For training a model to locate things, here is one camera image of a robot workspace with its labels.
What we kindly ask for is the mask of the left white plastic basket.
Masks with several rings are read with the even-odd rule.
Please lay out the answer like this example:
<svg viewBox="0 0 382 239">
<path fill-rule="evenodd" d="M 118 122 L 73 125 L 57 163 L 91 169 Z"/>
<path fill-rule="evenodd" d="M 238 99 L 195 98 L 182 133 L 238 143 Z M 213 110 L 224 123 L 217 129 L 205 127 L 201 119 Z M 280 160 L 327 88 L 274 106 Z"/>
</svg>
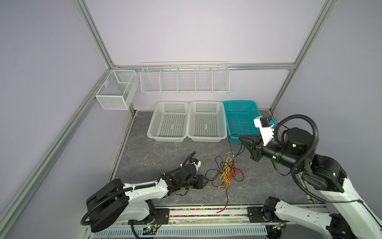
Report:
<svg viewBox="0 0 382 239">
<path fill-rule="evenodd" d="M 189 106 L 181 101 L 157 103 L 147 136 L 158 142 L 183 142 L 187 137 Z"/>
</svg>

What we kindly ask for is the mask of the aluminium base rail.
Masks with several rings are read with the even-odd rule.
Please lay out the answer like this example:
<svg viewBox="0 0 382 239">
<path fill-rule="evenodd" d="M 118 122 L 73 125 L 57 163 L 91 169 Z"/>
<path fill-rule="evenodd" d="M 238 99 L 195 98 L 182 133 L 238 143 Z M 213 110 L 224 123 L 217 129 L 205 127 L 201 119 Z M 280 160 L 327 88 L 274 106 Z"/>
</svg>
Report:
<svg viewBox="0 0 382 239">
<path fill-rule="evenodd" d="M 129 204 L 128 206 L 100 206 L 90 215 L 81 219 L 83 226 L 89 226 L 93 233 L 109 227 L 135 224 L 140 227 L 158 225 L 167 227 L 207 227 L 279 225 L 289 223 L 289 219 L 278 219 L 266 213 L 262 205 L 231 206 L 155 206 L 152 201 Z"/>
</svg>

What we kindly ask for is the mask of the teal plastic basket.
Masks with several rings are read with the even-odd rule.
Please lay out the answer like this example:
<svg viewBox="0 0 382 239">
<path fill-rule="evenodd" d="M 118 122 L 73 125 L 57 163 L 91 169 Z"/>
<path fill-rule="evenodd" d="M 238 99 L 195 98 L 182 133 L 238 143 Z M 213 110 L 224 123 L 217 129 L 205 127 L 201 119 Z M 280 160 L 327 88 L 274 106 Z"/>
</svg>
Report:
<svg viewBox="0 0 382 239">
<path fill-rule="evenodd" d="M 223 105 L 231 142 L 240 142 L 240 135 L 261 134 L 254 125 L 254 119 L 261 116 L 254 101 L 226 101 Z"/>
</svg>

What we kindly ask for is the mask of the white mesh wall box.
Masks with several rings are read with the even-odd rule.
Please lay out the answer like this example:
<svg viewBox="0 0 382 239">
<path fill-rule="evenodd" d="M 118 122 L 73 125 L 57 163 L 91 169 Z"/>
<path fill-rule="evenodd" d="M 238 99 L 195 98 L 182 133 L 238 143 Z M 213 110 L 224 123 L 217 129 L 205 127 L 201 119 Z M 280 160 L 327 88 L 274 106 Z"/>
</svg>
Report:
<svg viewBox="0 0 382 239">
<path fill-rule="evenodd" d="M 138 86 L 136 71 L 111 70 L 95 96 L 104 110 L 129 110 Z"/>
</svg>

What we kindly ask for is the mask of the middle white plastic basket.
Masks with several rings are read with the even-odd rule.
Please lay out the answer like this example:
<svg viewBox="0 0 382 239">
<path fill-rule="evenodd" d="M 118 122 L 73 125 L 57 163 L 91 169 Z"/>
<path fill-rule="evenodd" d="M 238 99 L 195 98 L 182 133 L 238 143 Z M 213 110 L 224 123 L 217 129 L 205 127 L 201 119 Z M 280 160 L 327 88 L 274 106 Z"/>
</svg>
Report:
<svg viewBox="0 0 382 239">
<path fill-rule="evenodd" d="M 194 142 L 220 142 L 227 136 L 226 115 L 222 102 L 190 102 L 187 137 Z"/>
</svg>

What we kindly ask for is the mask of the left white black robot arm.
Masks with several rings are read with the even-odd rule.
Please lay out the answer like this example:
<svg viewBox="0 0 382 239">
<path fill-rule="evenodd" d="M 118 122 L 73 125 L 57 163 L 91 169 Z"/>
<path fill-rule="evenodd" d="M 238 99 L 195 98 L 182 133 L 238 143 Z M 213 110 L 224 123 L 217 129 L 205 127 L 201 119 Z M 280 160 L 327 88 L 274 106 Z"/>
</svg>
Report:
<svg viewBox="0 0 382 239">
<path fill-rule="evenodd" d="M 130 184 L 113 179 L 87 199 L 87 212 L 80 224 L 97 233 L 115 222 L 166 223 L 169 211 L 156 209 L 153 200 L 178 195 L 181 189 L 204 189 L 209 179 L 198 173 L 201 164 L 193 152 L 178 168 L 160 174 L 154 181 Z"/>
</svg>

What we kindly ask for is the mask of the aluminium frame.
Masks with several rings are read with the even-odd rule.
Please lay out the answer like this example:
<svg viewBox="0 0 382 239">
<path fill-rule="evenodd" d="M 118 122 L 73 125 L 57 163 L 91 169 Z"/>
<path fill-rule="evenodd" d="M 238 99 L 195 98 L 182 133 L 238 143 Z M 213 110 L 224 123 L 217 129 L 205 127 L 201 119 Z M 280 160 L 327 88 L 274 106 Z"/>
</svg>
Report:
<svg viewBox="0 0 382 239">
<path fill-rule="evenodd" d="M 107 76 L 113 70 L 133 70 L 138 71 L 140 67 L 137 66 L 115 66 L 112 63 L 109 53 L 106 51 L 106 46 L 101 39 L 99 31 L 97 30 L 96 24 L 94 23 L 93 17 L 89 11 L 89 8 L 85 1 L 73 1 L 75 10 L 80 16 L 84 23 L 84 26 L 88 30 L 89 35 L 93 43 L 95 44 L 98 52 L 106 64 L 106 71 L 99 79 L 97 84 L 93 87 L 92 91 L 88 94 L 86 99 L 83 101 L 81 106 L 76 110 L 75 114 L 65 125 L 60 134 L 53 141 L 52 145 L 45 153 L 43 158 L 40 160 L 38 165 L 35 167 L 31 175 L 24 182 L 22 187 L 16 193 L 14 198 L 11 200 L 9 205 L 6 207 L 4 212 L 1 214 L 1 238 L 5 239 L 13 227 L 16 225 L 17 221 L 21 217 L 22 213 L 27 208 L 28 204 L 36 194 L 37 190 L 42 185 L 43 181 L 46 179 L 54 164 L 57 162 L 62 152 L 66 148 L 67 144 L 70 142 L 72 137 L 75 135 L 77 129 L 82 124 L 83 120 L 88 115 L 89 111 L 95 103 L 96 92 L 100 90 L 101 85 L 106 81 Z M 301 67 L 302 62 L 308 55 L 311 47 L 314 45 L 317 37 L 325 26 L 329 16 L 332 14 L 336 8 L 337 1 L 325 1 L 322 9 L 319 12 L 317 19 L 315 20 L 312 30 L 310 31 L 304 45 L 299 52 L 295 62 L 293 63 L 238 63 L 238 64 L 228 64 L 223 62 L 196 62 L 194 64 L 178 63 L 173 65 L 173 68 L 180 68 L 186 70 L 199 70 L 205 68 L 219 68 L 225 66 L 229 70 L 290 70 L 291 73 L 288 75 L 284 81 L 280 91 L 278 92 L 275 101 L 272 103 L 271 110 L 274 110 L 281 101 L 288 85 L 290 84 L 295 73 Z"/>
</svg>

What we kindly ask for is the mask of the white plastic basket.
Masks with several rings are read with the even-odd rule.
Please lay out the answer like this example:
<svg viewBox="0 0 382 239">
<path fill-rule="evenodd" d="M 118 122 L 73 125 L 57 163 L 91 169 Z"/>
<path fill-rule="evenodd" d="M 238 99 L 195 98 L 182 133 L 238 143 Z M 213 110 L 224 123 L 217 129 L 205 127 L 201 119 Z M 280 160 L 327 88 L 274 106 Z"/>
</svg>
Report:
<svg viewBox="0 0 382 239">
<path fill-rule="evenodd" d="M 227 136 L 226 115 L 222 102 L 190 102 L 187 137 L 194 142 L 220 142 Z"/>
<path fill-rule="evenodd" d="M 183 142 L 187 137 L 189 106 L 181 101 L 157 103 L 147 136 L 158 142 Z"/>
</svg>

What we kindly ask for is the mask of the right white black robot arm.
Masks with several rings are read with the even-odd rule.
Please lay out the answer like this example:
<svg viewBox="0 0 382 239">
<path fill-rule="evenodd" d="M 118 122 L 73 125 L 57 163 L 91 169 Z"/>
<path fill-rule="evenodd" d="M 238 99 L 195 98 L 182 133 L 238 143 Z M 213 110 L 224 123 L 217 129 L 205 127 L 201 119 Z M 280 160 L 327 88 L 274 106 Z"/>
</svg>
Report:
<svg viewBox="0 0 382 239">
<path fill-rule="evenodd" d="M 290 170 L 295 184 L 311 199 L 332 204 L 336 213 L 318 213 L 269 197 L 257 220 L 295 223 L 328 239 L 379 239 L 382 221 L 372 212 L 353 187 L 346 171 L 333 158 L 319 155 L 319 131 L 305 115 L 291 115 L 282 121 L 259 116 L 254 125 L 259 135 L 240 135 L 251 159 L 267 158 Z"/>
</svg>

